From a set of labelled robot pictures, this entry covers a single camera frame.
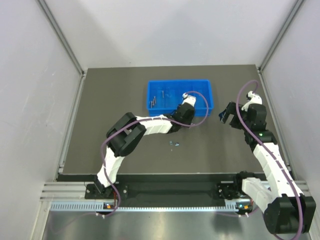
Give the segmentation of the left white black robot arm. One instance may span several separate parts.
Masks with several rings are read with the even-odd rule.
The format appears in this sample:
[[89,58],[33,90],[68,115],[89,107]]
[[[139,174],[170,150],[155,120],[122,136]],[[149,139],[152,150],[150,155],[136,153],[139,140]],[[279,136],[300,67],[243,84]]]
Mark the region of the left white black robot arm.
[[171,114],[139,117],[128,112],[107,132],[102,147],[103,163],[94,181],[99,194],[105,194],[116,182],[117,173],[126,156],[131,154],[144,136],[171,134],[190,127],[195,116],[196,97],[184,94],[182,104]]

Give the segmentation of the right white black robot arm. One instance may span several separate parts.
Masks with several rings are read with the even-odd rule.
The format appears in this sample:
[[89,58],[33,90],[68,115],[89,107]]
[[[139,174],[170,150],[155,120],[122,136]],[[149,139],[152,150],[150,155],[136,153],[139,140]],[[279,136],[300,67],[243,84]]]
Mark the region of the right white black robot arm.
[[244,105],[231,101],[219,114],[225,123],[233,116],[230,126],[244,132],[245,142],[262,167],[266,187],[251,172],[235,176],[232,195],[250,197],[262,211],[267,230],[273,234],[304,234],[309,232],[316,211],[312,196],[306,196],[294,182],[283,161],[275,135],[267,130],[267,110],[262,98],[249,91]]

